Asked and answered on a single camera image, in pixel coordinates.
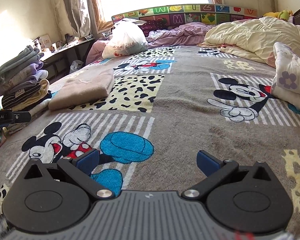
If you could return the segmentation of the grey beige curtain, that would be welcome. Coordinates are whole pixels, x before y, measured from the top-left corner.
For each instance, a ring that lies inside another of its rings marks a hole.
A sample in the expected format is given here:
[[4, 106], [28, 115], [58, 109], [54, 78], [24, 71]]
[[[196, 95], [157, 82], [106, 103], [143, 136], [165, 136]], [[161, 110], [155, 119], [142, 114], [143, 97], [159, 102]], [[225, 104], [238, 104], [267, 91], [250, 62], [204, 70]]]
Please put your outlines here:
[[79, 37], [91, 33], [88, 0], [63, 0], [68, 20]]

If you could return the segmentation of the Mickey Mouse bed blanket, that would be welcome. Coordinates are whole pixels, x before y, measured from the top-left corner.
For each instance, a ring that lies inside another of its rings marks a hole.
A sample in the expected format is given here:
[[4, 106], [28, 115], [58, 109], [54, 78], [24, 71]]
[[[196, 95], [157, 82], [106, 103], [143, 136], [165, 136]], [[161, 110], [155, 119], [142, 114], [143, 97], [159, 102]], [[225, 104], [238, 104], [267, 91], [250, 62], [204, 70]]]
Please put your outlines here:
[[53, 136], [68, 145], [72, 131], [85, 124], [79, 136], [86, 146], [99, 147], [118, 131], [152, 143], [149, 157], [114, 154], [93, 169], [110, 169], [113, 184], [124, 189], [184, 190], [202, 178], [195, 166], [199, 150], [242, 164], [267, 162], [293, 201], [288, 231], [300, 234], [300, 110], [270, 97], [274, 68], [231, 55], [205, 56], [195, 46], [155, 48], [94, 68], [114, 71], [108, 97], [45, 111], [1, 146], [0, 208], [32, 154], [21, 149], [27, 139], [43, 137], [46, 126], [59, 122]]

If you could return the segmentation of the white floral folded clothes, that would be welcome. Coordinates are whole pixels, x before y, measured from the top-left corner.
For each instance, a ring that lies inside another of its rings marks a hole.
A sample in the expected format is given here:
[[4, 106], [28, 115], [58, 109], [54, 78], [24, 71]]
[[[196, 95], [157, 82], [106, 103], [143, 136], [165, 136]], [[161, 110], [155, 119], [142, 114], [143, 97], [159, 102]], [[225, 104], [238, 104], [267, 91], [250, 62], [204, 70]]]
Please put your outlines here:
[[273, 50], [276, 73], [271, 94], [290, 103], [300, 112], [300, 57], [280, 42], [274, 44]]

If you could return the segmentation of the purple crumpled blanket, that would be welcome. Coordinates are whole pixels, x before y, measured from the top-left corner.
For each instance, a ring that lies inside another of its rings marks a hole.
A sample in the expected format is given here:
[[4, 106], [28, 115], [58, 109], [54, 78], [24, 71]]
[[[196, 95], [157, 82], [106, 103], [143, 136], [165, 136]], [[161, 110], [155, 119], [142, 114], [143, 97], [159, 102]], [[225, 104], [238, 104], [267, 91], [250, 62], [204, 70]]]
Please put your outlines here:
[[204, 41], [206, 33], [215, 27], [200, 22], [180, 25], [171, 30], [151, 31], [146, 37], [149, 48], [168, 46], [193, 46]]

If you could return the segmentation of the stack of folded clothes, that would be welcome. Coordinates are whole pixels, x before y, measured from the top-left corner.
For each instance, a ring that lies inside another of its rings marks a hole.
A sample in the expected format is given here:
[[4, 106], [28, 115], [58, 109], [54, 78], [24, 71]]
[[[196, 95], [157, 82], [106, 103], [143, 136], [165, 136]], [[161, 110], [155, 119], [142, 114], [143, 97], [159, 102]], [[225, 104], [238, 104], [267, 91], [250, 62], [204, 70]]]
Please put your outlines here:
[[0, 66], [1, 108], [29, 111], [52, 98], [49, 72], [43, 69], [44, 54], [27, 46], [16, 57]]

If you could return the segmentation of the white plastic bag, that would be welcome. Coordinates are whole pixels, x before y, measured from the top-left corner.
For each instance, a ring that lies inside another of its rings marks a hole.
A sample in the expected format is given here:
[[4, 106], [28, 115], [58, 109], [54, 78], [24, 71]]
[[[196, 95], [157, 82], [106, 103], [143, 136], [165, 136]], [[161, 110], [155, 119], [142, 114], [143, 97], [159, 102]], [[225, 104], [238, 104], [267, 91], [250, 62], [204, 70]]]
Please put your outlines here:
[[102, 57], [110, 59], [147, 50], [148, 42], [139, 26], [133, 22], [119, 21], [114, 24], [112, 38], [107, 42]]

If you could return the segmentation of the beige knit sweater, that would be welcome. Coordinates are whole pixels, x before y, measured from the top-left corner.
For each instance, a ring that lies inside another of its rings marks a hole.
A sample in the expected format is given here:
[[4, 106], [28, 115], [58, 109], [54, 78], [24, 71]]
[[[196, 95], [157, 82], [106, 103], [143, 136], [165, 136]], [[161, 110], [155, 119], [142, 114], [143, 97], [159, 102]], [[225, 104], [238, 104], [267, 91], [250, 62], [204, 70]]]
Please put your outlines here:
[[65, 80], [63, 87], [49, 102], [49, 110], [56, 111], [89, 101], [106, 98], [114, 85], [114, 71], [85, 68]]

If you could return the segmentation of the cluttered side shelf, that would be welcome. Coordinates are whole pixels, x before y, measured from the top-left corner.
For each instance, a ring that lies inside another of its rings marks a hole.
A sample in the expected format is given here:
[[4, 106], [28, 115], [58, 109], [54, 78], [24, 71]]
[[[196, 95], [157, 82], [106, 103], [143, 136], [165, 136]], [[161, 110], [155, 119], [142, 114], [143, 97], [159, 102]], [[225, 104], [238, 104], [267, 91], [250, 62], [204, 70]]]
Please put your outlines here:
[[88, 37], [81, 40], [74, 40], [66, 46], [63, 46], [55, 52], [44, 52], [40, 59], [43, 62], [42, 69], [48, 71], [47, 79], [55, 82], [70, 72], [70, 66], [73, 61], [79, 60], [85, 62], [92, 45], [96, 41], [94, 37]]

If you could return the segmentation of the yellow plush toy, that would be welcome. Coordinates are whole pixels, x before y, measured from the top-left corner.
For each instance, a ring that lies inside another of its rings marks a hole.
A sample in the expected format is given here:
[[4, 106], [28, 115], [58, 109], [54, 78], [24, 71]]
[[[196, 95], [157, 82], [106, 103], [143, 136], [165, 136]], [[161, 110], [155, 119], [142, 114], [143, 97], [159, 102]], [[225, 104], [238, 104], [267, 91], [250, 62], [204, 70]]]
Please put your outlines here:
[[267, 12], [263, 15], [263, 17], [274, 17], [280, 20], [289, 21], [289, 19], [293, 16], [291, 10], [283, 10], [279, 12]]

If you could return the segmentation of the colourful alphabet foam mat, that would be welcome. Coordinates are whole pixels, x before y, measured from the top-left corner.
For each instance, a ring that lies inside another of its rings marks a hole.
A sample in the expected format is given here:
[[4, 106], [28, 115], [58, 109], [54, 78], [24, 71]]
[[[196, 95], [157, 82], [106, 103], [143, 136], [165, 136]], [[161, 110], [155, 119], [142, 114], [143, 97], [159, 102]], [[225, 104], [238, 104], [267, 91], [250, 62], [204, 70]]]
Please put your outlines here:
[[111, 17], [113, 23], [124, 18], [142, 21], [161, 21], [166, 27], [178, 27], [191, 22], [217, 25], [224, 22], [249, 20], [258, 17], [256, 9], [223, 4], [165, 5], [124, 12]]

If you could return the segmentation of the cream yellow quilt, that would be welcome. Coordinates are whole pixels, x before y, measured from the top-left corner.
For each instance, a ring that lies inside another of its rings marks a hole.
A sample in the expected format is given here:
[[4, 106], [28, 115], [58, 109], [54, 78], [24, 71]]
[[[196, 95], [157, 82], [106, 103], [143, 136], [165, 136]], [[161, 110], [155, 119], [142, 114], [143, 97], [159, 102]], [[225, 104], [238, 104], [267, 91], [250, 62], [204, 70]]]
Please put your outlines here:
[[210, 29], [198, 46], [217, 48], [221, 52], [274, 68], [273, 46], [276, 42], [289, 46], [300, 57], [300, 25], [269, 16], [225, 22]]

